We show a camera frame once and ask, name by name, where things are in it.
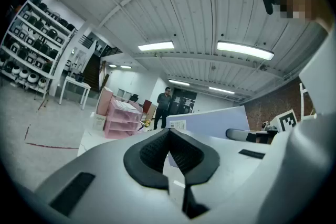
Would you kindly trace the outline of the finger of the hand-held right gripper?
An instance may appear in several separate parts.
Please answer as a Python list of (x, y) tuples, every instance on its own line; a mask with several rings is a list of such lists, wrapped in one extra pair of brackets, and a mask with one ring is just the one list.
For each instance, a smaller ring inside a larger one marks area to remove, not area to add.
[(230, 140), (251, 142), (251, 143), (271, 143), (276, 135), (275, 130), (248, 131), (238, 129), (227, 129), (226, 137)]

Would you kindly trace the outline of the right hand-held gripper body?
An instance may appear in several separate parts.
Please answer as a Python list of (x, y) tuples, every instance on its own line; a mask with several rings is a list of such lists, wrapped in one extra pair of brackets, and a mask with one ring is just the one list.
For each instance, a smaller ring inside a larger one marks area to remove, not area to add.
[(275, 126), (278, 132), (290, 131), (296, 124), (297, 119), (293, 109), (275, 116), (270, 121), (270, 125)]

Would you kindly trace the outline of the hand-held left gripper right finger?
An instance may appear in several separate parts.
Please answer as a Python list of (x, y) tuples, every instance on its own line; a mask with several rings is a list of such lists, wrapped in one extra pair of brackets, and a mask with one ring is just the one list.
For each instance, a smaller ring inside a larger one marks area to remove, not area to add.
[(256, 170), (270, 145), (176, 130), (169, 137), (169, 195), (189, 218), (221, 204)]

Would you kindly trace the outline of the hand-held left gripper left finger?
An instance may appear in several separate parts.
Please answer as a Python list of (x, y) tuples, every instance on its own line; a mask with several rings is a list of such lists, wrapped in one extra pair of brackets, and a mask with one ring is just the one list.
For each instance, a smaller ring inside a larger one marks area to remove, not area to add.
[(138, 184), (124, 168), (123, 157), (133, 144), (155, 131), (95, 146), (55, 171), (35, 190), (48, 205), (80, 174), (94, 178), (66, 220), (72, 223), (183, 223), (184, 214), (168, 191)]

